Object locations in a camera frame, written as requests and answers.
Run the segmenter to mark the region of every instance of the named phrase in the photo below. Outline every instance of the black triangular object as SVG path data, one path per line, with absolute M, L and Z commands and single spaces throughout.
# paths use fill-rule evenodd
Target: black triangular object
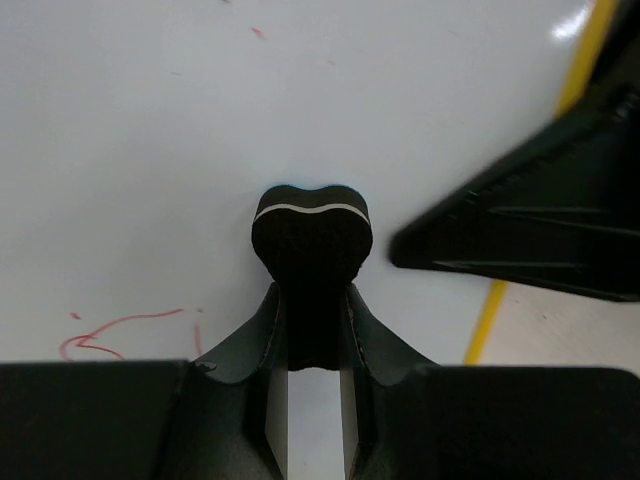
M 403 268 L 640 300 L 640 95 L 585 99 L 400 231 Z

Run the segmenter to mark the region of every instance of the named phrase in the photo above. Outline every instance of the red ink mark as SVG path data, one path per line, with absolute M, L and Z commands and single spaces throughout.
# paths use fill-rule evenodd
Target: red ink mark
M 88 345 L 87 342 L 89 340 L 97 340 L 98 339 L 98 335 L 102 332 L 104 332 L 106 329 L 113 327 L 114 325 L 117 325 L 119 323 L 124 323 L 124 322 L 128 322 L 131 320 L 138 320 L 141 318 L 159 318 L 159 317 L 168 317 L 169 315 L 175 315 L 176 313 L 180 313 L 183 312 L 184 310 L 182 308 L 178 308 L 176 310 L 170 310 L 168 312 L 162 312 L 162 313 L 155 313 L 152 315 L 132 315 L 130 317 L 123 317 L 123 318 L 118 318 L 117 320 L 112 320 L 109 323 L 106 323 L 105 325 L 101 326 L 100 328 L 94 330 L 91 333 L 88 333 L 87 335 L 80 335 L 78 337 L 72 337 L 69 338 L 67 340 L 65 340 L 64 342 L 62 342 L 60 344 L 60 347 L 58 347 L 58 351 L 60 352 L 60 356 L 62 357 L 63 360 L 66 360 L 68 362 L 73 361 L 71 359 L 71 357 L 69 357 L 69 354 L 67 353 L 67 347 L 69 346 L 69 344 L 73 343 L 75 347 L 77 348 L 89 348 L 92 350 L 100 350 L 101 352 L 107 352 L 110 353 L 111 355 L 113 355 L 114 357 L 119 358 L 120 360 L 124 360 L 124 357 L 119 354 L 118 352 L 116 352 L 115 350 L 111 350 L 109 348 L 105 348 L 105 347 L 100 347 L 98 345 Z
M 200 337 L 200 325 L 197 323 L 193 326 L 193 337 L 196 340 L 196 355 L 202 356 L 202 338 Z
M 252 28 L 251 31 L 253 33 L 256 34 L 256 37 L 258 37 L 260 40 L 266 40 L 267 37 L 264 36 L 264 33 L 262 33 L 262 30 L 259 30 L 257 28 Z

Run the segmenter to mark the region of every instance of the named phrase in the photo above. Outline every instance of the white stripe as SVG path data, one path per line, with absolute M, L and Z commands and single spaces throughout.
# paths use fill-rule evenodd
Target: white stripe
M 297 205 L 291 205 L 288 203 L 279 203 L 277 205 L 271 205 L 270 207 L 267 207 L 264 210 L 262 210 L 260 213 L 256 215 L 256 218 L 253 221 L 255 222 L 262 215 L 265 215 L 269 212 L 273 212 L 274 210 L 293 210 L 294 212 L 298 212 L 298 213 L 322 213 L 328 210 L 335 210 L 337 208 L 341 208 L 343 210 L 349 210 L 350 212 L 353 212 L 356 215 L 362 217 L 365 222 L 370 224 L 369 219 L 364 213 L 362 213 L 356 207 L 349 205 L 347 203 L 329 203 L 327 205 L 322 205 L 321 207 L 312 207 L 312 208 L 298 207 Z

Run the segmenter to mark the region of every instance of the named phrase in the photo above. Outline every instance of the yellow line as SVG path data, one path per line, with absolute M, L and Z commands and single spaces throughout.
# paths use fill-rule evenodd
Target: yellow line
M 597 0 L 593 6 L 591 17 L 582 34 L 573 65 L 569 70 L 567 81 L 556 106 L 555 116 L 566 112 L 584 94 L 617 7 L 618 0 Z M 507 286 L 508 282 L 504 280 L 493 281 L 464 359 L 466 365 L 477 365 L 480 362 L 482 351 L 500 310 Z

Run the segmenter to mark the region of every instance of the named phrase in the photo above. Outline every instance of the black plastic object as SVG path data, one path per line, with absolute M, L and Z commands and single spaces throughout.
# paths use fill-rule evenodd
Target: black plastic object
M 0 367 L 0 478 L 282 479 L 287 299 L 192 364 Z M 640 478 L 640 381 L 598 368 L 440 367 L 340 296 L 346 478 Z
M 280 302 L 194 363 L 0 366 L 0 478 L 285 478 Z
M 626 22 L 611 40 L 597 83 L 573 109 L 396 234 L 394 265 L 640 299 L 640 24 L 633 21 L 635 30 Z
M 341 312 L 347 478 L 640 478 L 634 375 L 439 367 L 376 320 L 354 286 Z

